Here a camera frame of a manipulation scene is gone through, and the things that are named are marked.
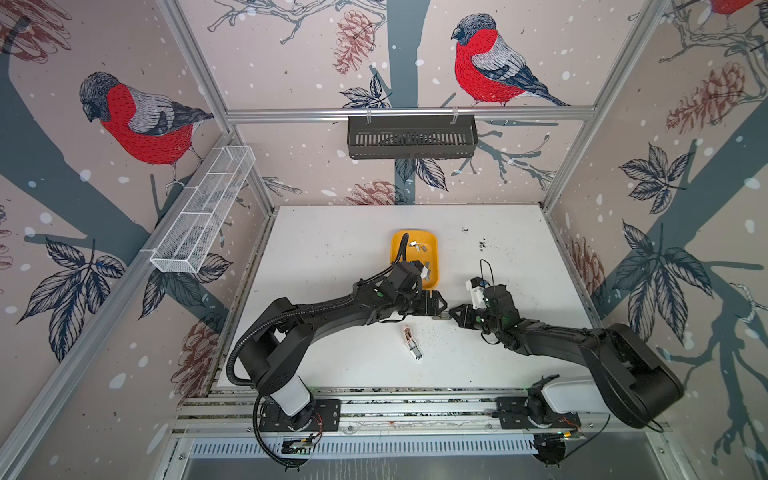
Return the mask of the yellow plastic tray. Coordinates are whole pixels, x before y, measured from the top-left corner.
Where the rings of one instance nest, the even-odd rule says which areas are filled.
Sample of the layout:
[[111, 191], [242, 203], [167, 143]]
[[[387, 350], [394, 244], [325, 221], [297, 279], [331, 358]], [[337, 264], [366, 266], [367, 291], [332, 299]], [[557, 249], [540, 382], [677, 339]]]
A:
[[[391, 242], [391, 255], [390, 260], [394, 261], [398, 254], [399, 247], [403, 236], [407, 234], [408, 240], [405, 248], [405, 258], [407, 261], [418, 261], [422, 266], [427, 266], [432, 271], [432, 280], [429, 283], [423, 282], [423, 288], [426, 290], [435, 290], [440, 280], [440, 260], [437, 236], [429, 231], [425, 230], [401, 230], [396, 232], [392, 237]], [[419, 244], [424, 244], [427, 247], [427, 251], [422, 251], [419, 246], [417, 248], [409, 246], [409, 243], [415, 241]]]

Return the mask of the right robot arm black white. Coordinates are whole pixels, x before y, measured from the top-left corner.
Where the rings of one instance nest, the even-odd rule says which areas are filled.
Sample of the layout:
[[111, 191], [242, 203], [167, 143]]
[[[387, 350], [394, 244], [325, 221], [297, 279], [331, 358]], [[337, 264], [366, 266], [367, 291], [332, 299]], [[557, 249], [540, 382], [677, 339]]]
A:
[[641, 429], [684, 396], [679, 378], [631, 328], [571, 328], [524, 318], [502, 284], [483, 291], [484, 306], [449, 310], [464, 329], [493, 335], [507, 350], [581, 365], [608, 411], [625, 425]]

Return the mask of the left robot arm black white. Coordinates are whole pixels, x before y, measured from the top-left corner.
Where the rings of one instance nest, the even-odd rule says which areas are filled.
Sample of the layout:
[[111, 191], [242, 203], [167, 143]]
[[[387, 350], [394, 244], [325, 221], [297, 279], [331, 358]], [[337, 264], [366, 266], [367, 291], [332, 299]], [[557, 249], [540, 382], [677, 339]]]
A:
[[358, 280], [346, 296], [311, 304], [274, 300], [234, 341], [225, 366], [228, 381], [277, 404], [293, 429], [308, 426], [315, 417], [315, 399], [298, 375], [308, 348], [352, 327], [442, 314], [447, 302], [439, 292], [425, 289], [421, 271], [418, 261], [396, 261]]

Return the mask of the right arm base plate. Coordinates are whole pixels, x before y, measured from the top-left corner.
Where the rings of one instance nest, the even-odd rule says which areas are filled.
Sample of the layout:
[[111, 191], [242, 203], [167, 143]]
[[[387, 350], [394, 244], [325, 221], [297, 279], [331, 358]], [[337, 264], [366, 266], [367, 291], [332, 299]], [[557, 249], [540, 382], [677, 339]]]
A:
[[492, 417], [504, 430], [580, 429], [577, 414], [555, 412], [542, 396], [503, 396], [495, 399]]

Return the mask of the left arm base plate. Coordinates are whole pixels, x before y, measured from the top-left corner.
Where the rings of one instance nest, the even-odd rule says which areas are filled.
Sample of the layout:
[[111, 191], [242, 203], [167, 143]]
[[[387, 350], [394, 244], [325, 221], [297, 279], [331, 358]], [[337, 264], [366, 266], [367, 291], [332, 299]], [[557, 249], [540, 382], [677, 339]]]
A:
[[337, 399], [311, 400], [296, 415], [287, 415], [272, 399], [262, 400], [254, 410], [260, 433], [336, 432], [341, 402]]

